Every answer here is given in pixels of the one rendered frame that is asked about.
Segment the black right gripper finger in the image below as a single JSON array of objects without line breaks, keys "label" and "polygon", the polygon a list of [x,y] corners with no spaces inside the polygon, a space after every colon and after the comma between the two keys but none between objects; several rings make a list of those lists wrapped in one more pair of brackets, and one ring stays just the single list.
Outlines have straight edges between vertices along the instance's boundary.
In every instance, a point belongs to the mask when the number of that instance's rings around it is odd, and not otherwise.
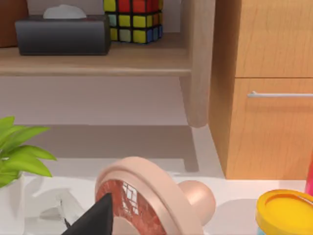
[{"label": "black right gripper finger", "polygon": [[106,193],[61,235],[112,235],[112,194]]}]

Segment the black tissue box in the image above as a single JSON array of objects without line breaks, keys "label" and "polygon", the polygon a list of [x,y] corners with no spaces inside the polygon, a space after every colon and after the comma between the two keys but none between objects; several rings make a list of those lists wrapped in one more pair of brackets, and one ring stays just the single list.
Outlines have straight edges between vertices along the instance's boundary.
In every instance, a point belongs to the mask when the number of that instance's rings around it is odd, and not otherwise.
[{"label": "black tissue box", "polygon": [[31,15],[15,22],[21,55],[106,55],[111,48],[106,14],[84,18]]}]

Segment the wooden drawer front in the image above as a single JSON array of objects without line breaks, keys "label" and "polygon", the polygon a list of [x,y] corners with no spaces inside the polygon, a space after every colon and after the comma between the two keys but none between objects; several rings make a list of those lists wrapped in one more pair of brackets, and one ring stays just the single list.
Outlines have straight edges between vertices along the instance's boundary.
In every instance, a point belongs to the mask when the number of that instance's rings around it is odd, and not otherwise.
[{"label": "wooden drawer front", "polygon": [[313,98],[249,98],[258,93],[310,93],[313,78],[237,78],[228,179],[302,180],[313,151]]}]

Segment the pale wooden open shelf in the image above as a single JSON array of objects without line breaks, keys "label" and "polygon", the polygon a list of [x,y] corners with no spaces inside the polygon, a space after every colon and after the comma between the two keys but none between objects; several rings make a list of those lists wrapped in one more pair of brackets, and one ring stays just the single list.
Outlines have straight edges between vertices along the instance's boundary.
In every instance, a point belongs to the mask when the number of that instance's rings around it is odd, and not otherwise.
[{"label": "pale wooden open shelf", "polygon": [[0,49],[0,76],[177,76],[187,122],[208,122],[215,0],[181,0],[180,32],[146,46],[114,44],[107,56],[21,56]]}]

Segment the green potted plant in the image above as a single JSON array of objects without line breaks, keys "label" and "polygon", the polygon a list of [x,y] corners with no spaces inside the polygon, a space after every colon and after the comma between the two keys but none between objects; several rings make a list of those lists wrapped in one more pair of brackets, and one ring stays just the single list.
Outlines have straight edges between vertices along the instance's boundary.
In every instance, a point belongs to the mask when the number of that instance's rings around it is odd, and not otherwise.
[{"label": "green potted plant", "polygon": [[45,126],[15,125],[15,117],[0,118],[0,235],[24,233],[24,177],[51,177],[41,159],[56,160],[48,151],[25,144],[49,130]]}]

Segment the pink round stamp seal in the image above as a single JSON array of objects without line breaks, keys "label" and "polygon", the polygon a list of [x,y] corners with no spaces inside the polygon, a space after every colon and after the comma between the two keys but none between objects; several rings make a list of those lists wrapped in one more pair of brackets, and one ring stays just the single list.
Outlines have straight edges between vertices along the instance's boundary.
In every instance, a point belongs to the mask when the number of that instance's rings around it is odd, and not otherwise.
[{"label": "pink round stamp seal", "polygon": [[204,235],[216,201],[196,180],[175,183],[168,173],[141,157],[127,157],[97,177],[95,200],[111,193],[112,235]]}]

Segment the pink red bottle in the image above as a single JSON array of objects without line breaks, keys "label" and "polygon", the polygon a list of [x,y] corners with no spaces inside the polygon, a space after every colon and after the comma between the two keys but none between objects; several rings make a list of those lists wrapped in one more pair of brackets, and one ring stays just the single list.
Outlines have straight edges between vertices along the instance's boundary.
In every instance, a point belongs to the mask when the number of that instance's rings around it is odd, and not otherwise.
[{"label": "pink red bottle", "polygon": [[313,196],[313,152],[311,154],[310,165],[308,168],[308,175],[306,178],[305,193]]}]

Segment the wooden cupboard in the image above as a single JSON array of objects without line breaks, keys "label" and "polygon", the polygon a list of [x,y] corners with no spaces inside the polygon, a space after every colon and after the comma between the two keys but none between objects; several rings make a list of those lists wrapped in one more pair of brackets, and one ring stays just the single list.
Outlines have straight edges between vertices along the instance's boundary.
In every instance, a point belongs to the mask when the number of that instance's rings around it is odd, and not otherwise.
[{"label": "wooden cupboard", "polygon": [[313,78],[313,0],[216,0],[208,123],[225,178],[237,78]]}]

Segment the brown wooden object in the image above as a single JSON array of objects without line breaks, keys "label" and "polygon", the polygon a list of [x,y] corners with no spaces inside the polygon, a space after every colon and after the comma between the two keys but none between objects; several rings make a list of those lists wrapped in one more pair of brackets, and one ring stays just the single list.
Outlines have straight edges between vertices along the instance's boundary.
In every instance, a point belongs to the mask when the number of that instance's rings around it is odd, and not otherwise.
[{"label": "brown wooden object", "polygon": [[27,17],[27,0],[0,0],[0,48],[17,45],[15,22]]}]

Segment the yellow lidded blue tub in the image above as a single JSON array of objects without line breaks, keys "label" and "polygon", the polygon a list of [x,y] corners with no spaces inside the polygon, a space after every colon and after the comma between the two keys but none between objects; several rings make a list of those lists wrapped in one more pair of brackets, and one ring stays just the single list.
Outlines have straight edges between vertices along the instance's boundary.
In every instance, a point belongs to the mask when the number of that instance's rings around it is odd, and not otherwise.
[{"label": "yellow lidded blue tub", "polygon": [[256,203],[257,235],[313,235],[313,196],[276,189]]}]

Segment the colourful puzzle cube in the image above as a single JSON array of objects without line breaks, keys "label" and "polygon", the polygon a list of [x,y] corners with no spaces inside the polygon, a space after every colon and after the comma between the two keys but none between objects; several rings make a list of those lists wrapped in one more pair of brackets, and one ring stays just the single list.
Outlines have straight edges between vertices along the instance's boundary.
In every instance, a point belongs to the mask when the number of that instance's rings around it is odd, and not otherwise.
[{"label": "colourful puzzle cube", "polygon": [[103,0],[114,42],[149,44],[163,36],[163,0]]}]

